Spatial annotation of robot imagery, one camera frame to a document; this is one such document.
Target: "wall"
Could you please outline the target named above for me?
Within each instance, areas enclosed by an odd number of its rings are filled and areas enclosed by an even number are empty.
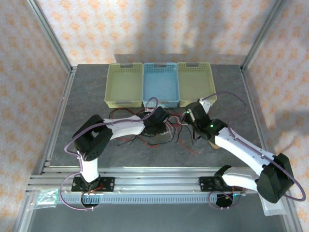
[[[72,65],[242,64],[275,0],[39,0]]]
[[[66,72],[25,0],[0,2],[0,231],[15,223]]]
[[[267,145],[290,158],[309,197],[309,2],[288,1],[246,73]],[[292,194],[301,197],[297,187]],[[309,201],[295,203],[309,231]]]

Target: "yellow basket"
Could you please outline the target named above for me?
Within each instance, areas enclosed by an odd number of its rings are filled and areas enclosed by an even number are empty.
[[[200,98],[216,92],[211,65],[207,62],[179,62],[178,79],[180,91],[180,107],[186,107]],[[208,99],[213,105],[217,96]]]
[[[110,64],[107,73],[105,102],[109,108],[141,107],[142,63]]]

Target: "plastic basket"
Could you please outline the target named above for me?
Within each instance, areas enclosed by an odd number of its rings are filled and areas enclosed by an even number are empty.
[[[207,62],[179,62],[178,77],[180,90],[180,107],[186,107],[200,98],[216,92],[213,83],[211,65]],[[217,96],[208,99],[213,105]]]
[[[144,63],[142,100],[145,107],[151,97],[158,98],[159,106],[178,106],[180,95],[176,63]],[[155,101],[147,107],[155,107]]]
[[[110,64],[104,99],[108,107],[141,107],[142,74],[142,63]]]

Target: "blue basket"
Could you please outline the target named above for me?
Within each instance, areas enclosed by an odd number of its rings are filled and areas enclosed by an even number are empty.
[[[165,108],[178,106],[180,95],[176,63],[144,63],[142,94],[144,107],[151,97],[158,98],[158,106]],[[155,101],[152,100],[147,107],[155,107]]]

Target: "black mounting bracket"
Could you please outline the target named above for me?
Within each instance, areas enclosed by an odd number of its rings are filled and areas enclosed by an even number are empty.
[[[212,192],[212,191],[222,191],[222,192],[231,192],[233,187],[223,187],[218,188],[215,183],[214,176],[201,176],[198,179],[201,192]]]
[[[94,192],[113,192],[114,186],[115,186],[114,177],[99,177],[99,180],[96,183],[95,188],[89,189],[89,187],[85,185],[83,179],[80,176],[76,176],[73,179],[71,191],[89,192],[90,190],[93,190]]]

